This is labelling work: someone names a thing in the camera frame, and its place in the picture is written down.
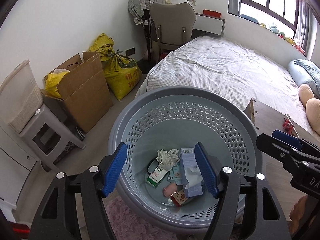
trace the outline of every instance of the checkered cloth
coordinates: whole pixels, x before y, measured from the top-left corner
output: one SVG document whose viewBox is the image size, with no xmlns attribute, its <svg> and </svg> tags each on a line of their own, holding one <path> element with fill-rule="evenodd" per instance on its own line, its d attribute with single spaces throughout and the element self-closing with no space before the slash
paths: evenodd
<svg viewBox="0 0 320 240">
<path fill-rule="evenodd" d="M 198 37 L 171 52 L 148 74 L 137 96 L 160 87 L 186 85 L 214 92 L 244 110 L 255 98 L 319 138 L 286 68 L 225 38 Z"/>
<path fill-rule="evenodd" d="M 165 0 L 129 0 L 128 9 L 129 12 L 134 16 L 135 24 L 138 25 L 143 23 L 143 20 L 141 19 L 144 15 L 143 10 L 150 10 L 150 6 L 154 2 L 165 4 Z"/>
</svg>

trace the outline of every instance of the power socket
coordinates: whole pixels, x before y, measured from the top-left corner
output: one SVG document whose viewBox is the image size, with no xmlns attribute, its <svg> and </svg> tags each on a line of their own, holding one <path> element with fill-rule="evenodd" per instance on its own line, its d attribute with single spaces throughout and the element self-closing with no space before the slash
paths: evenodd
<svg viewBox="0 0 320 240">
<path fill-rule="evenodd" d="M 125 55 L 126 55 L 127 57 L 129 57 L 129 56 L 131 56 L 131 55 L 133 55 L 133 54 L 135 54 L 135 53 L 136 53 L 136 52 L 135 52 L 135 49 L 134 49 L 134 48 L 128 49 L 128 50 L 125 51 Z"/>
<path fill-rule="evenodd" d="M 196 0 L 187 0 L 187 1 L 192 2 L 192 4 L 191 4 L 191 5 L 196 6 Z"/>
</svg>

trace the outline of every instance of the wooden board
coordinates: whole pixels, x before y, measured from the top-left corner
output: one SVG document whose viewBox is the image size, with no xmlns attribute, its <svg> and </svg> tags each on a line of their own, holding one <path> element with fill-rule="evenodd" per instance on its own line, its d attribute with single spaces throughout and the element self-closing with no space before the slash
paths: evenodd
<svg viewBox="0 0 320 240">
<path fill-rule="evenodd" d="M 272 135 L 274 130 L 284 131 L 282 127 L 284 115 L 254 98 L 251 99 L 249 105 L 244 110 L 244 113 L 251 119 L 258 134 L 265 133 L 267 135 Z M 293 125 L 295 126 L 300 139 L 304 138 L 307 141 L 320 146 L 320 142 L 310 133 L 295 122 L 293 122 Z M 284 170 L 281 162 L 265 153 L 263 153 L 263 162 L 266 167 L 266 178 L 280 202 L 284 215 L 289 221 L 289 215 L 294 204 L 306 194 L 290 185 L 292 175 Z"/>
</svg>

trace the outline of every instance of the plastic storage container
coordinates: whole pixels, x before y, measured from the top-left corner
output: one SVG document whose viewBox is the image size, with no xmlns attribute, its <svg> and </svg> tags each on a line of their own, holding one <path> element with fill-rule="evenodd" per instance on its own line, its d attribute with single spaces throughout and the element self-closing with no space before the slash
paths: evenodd
<svg viewBox="0 0 320 240">
<path fill-rule="evenodd" d="M 42 104 L 42 95 L 29 60 L 25 60 L 0 87 L 0 118 L 20 133 Z"/>
<path fill-rule="evenodd" d="M 148 163 L 157 150 L 194 147 L 202 142 L 207 152 L 239 174 L 262 172 L 262 153 L 256 129 L 248 117 L 224 98 L 206 90 L 174 86 L 152 90 L 132 101 L 119 115 L 110 134 L 108 153 L 120 142 L 128 155 L 117 191 L 139 216 L 160 228 L 183 234 L 207 231 L 218 200 L 204 190 L 181 207 L 163 196 L 164 179 L 157 189 L 147 185 Z M 237 217 L 244 209 L 239 198 Z"/>
</svg>

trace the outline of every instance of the beige plush toy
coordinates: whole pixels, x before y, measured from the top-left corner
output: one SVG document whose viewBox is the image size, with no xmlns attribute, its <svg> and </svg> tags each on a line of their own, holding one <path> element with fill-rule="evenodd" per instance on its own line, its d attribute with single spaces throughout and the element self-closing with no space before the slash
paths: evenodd
<svg viewBox="0 0 320 240">
<path fill-rule="evenodd" d="M 320 134 L 320 100 L 314 97 L 311 88 L 307 84 L 302 84 L 299 87 L 299 98 L 306 108 L 310 126 Z"/>
</svg>

